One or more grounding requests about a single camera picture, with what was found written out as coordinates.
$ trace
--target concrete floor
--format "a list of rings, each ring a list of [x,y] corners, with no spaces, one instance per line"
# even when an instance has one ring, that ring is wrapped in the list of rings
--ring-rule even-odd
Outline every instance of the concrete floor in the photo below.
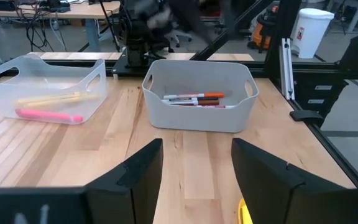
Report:
[[[61,26],[61,31],[69,52],[76,52],[87,43],[83,27]],[[54,50],[63,52],[63,47],[58,43],[51,30],[47,31],[47,35]],[[354,36],[356,35],[344,35],[328,31],[316,54],[327,62],[335,62],[341,59],[350,39]],[[112,39],[103,40],[100,44],[103,52],[115,52]],[[194,37],[191,42],[182,40],[181,47],[174,49],[176,52],[196,52],[204,46],[205,44],[199,38]],[[2,24],[0,27],[0,54],[2,59],[9,60],[28,52],[30,52],[30,45],[25,37],[24,27],[17,24]],[[259,54],[256,50],[248,49],[247,42],[243,40],[232,40],[218,52],[245,53],[250,54],[255,60],[263,61],[265,59],[265,52]],[[319,62],[316,58],[301,60],[294,55],[293,61]],[[326,131],[330,140],[358,170],[358,81],[348,82],[349,85],[341,93],[321,129]]]

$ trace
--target plastic bin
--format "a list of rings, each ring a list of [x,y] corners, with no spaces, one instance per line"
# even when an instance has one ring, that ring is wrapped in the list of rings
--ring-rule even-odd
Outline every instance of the plastic bin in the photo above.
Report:
[[[107,97],[104,60],[92,68],[75,68],[24,55],[0,65],[0,73],[11,68],[19,74],[0,83],[0,111],[7,118],[80,124]]]
[[[313,58],[334,14],[320,9],[301,9],[291,49],[299,58]]]
[[[252,89],[250,96],[246,91],[247,82]],[[228,133],[245,128],[258,95],[258,88],[248,68],[239,63],[226,62],[158,60],[151,64],[142,88],[153,126]],[[220,105],[234,107],[177,106],[161,100],[164,95],[211,91],[225,94]]]

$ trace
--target wooden tabletop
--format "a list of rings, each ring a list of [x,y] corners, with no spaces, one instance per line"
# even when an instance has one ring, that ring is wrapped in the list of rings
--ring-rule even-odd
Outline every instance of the wooden tabletop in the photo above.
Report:
[[[47,59],[117,58],[115,53],[39,54]],[[186,59],[191,54],[170,54]],[[215,60],[251,60],[215,54]],[[141,79],[108,78],[109,95],[89,121],[76,126],[5,119],[0,113],[0,186],[84,185],[154,138],[163,139],[163,177],[154,223],[236,223],[241,193],[231,140],[242,138],[325,179],[354,187],[268,79],[249,125],[237,134],[158,129],[150,125]]]
[[[104,2],[103,3],[108,16],[112,16],[119,10],[119,1]],[[103,10],[100,4],[88,5],[88,2],[81,4],[71,4],[71,10],[64,13],[57,13],[59,19],[105,19]],[[20,6],[24,16],[32,17],[34,10],[31,6]],[[0,11],[0,17],[18,17],[16,11]],[[55,13],[50,13],[44,16],[45,18],[56,18]]]

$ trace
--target black metal frame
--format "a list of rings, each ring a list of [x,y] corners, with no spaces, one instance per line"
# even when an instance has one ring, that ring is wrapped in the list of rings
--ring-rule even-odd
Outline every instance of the black metal frame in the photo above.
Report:
[[[251,5],[246,12],[240,15],[235,20],[235,26],[244,22],[249,22],[261,10],[265,9],[273,0],[259,0]],[[295,23],[296,15],[300,7],[300,0],[281,0],[278,8],[277,25],[275,33],[270,39],[270,47],[264,62],[251,61],[225,61],[236,62],[247,66],[254,78],[269,78],[273,84],[280,89],[280,60],[279,49],[282,38],[289,38],[292,27]],[[195,54],[190,60],[206,60],[223,46],[229,40],[229,36],[224,31],[214,42],[207,46],[201,52]],[[92,67],[95,60],[46,60],[48,64],[71,66],[71,67]],[[106,75],[111,77],[114,73],[113,67],[117,64],[117,60],[106,61]],[[17,75],[17,71],[11,69],[0,76]],[[120,74],[132,77],[143,77],[145,73],[135,72]],[[338,82],[338,80],[357,80],[358,71],[343,71],[336,63],[293,63],[293,78],[294,81],[300,79],[308,79],[311,81],[324,80],[326,82]],[[302,107],[295,101],[288,101],[294,110],[302,110]],[[336,149],[329,139],[324,137],[318,126],[315,124],[306,124],[311,132],[316,136],[320,143],[326,148],[333,159],[339,164],[344,173],[353,181],[358,187],[358,172],[354,167],[344,158],[344,156]]]

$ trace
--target gray plastic bin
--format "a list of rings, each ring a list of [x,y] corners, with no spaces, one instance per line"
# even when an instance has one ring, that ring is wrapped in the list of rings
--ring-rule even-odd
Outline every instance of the gray plastic bin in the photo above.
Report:
[[[246,91],[252,87],[252,96]],[[250,71],[239,63],[157,60],[142,84],[150,122],[158,128],[237,133],[246,124],[258,95]],[[164,95],[223,92],[220,105],[233,108],[200,108],[168,105]]]

